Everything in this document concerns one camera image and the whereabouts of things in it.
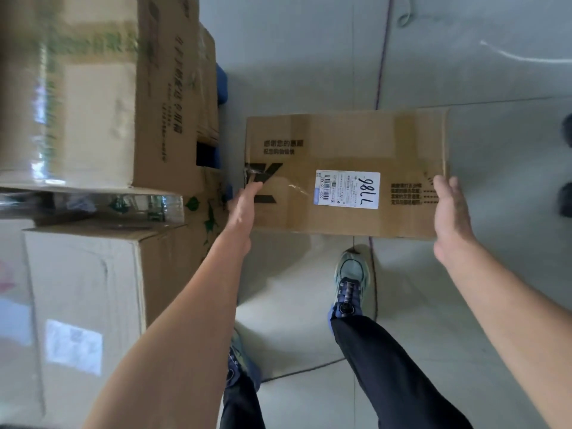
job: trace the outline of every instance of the pant leg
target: pant leg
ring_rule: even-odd
[[[405,350],[365,316],[332,319],[336,342],[383,429],[471,428]]]
[[[254,384],[245,374],[224,390],[220,429],[265,429]]]

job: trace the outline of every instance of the sneaker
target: sneaker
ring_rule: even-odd
[[[231,349],[228,353],[228,372],[226,373],[226,387],[232,387],[240,376],[247,376],[258,391],[261,383],[261,373],[257,365],[244,353],[243,343],[238,331],[232,333]]]
[[[328,322],[336,317],[363,314],[361,302],[369,285],[370,276],[369,264],[360,253],[347,250],[341,255],[333,278],[336,285],[336,298],[329,311]]]

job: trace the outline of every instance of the hand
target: hand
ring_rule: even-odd
[[[444,264],[450,250],[455,250],[463,241],[475,243],[476,238],[472,232],[471,217],[459,180],[453,177],[447,181],[439,175],[433,179],[433,185],[439,196],[435,211],[437,241],[433,251],[435,257]]]
[[[245,189],[240,188],[236,197],[228,202],[230,214],[225,230],[233,232],[236,237],[245,238],[245,255],[251,248],[250,233],[254,225],[254,196],[261,188],[262,182],[251,182]]]

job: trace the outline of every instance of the gray floor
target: gray floor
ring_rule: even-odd
[[[242,181],[250,115],[375,105],[390,0],[201,0],[229,75],[223,165]],[[451,167],[476,234],[533,286],[572,308],[572,179],[559,127],[572,113],[572,0],[393,0],[382,108],[451,106]],[[325,323],[332,267],[351,238],[258,234],[237,313],[248,352],[274,377],[340,357]],[[367,243],[358,239],[356,243]],[[378,322],[475,428],[546,427],[483,334],[430,243],[375,240]],[[261,269],[261,257],[267,265]],[[345,361],[263,384],[267,427],[377,427]]]

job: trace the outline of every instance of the person's left hand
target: person's left hand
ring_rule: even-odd
[[[225,230],[245,239],[245,255],[251,248],[250,233],[254,225],[254,196],[260,191],[262,185],[262,182],[250,182],[246,188],[240,188],[236,197],[228,202],[230,215]]]

